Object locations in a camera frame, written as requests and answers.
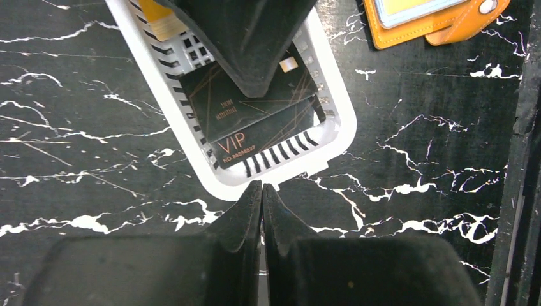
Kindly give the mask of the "white plastic basket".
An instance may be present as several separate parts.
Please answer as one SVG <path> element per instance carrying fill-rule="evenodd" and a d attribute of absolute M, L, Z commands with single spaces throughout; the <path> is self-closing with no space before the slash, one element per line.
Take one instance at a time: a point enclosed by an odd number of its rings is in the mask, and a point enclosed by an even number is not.
<path fill-rule="evenodd" d="M 193 39 L 192 32 L 156 40 L 137 1 L 108 1 L 107 6 L 199 181 L 214 197 L 236 200 L 252 180 L 278 186 L 301 173 L 315 174 L 352 144 L 357 118 L 316 10 L 310 11 L 293 41 L 318 86 L 325 120 L 223 169 L 178 81 L 182 73 L 211 63 L 214 57 L 190 56 L 201 47 L 199 42 L 185 46 L 184 40 Z"/>

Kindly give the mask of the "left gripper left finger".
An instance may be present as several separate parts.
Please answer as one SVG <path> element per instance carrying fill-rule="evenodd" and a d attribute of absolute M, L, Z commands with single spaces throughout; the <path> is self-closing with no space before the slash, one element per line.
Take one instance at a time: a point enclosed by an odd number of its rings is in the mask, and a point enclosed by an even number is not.
<path fill-rule="evenodd" d="M 23 305 L 256 305 L 262 183 L 191 235 L 69 237 Z"/>

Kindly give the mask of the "orange leather card holder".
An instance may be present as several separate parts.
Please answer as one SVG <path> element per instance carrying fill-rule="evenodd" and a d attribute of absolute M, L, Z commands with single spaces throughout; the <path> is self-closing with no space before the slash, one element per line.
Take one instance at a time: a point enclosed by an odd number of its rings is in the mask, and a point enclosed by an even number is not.
<path fill-rule="evenodd" d="M 430 13 L 394 18 L 383 16 L 376 0 L 365 0 L 375 47 L 382 50 L 421 36 L 433 46 L 468 40 L 495 21 L 510 4 L 510 0 L 437 1 L 445 2 Z"/>

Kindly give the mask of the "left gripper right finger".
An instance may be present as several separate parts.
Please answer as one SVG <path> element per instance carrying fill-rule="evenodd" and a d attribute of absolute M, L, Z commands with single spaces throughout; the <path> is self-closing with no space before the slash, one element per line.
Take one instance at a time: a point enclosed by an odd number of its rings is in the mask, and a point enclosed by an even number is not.
<path fill-rule="evenodd" d="M 271 305 L 480 305 L 459 256 L 424 235 L 325 238 L 262 190 Z"/>

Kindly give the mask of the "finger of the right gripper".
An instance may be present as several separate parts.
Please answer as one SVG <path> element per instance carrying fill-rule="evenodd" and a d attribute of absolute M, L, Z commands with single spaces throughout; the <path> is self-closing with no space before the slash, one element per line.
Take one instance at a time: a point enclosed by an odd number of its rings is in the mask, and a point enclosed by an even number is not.
<path fill-rule="evenodd" d="M 264 96 L 312 0 L 159 1 L 196 35 L 241 92 Z"/>

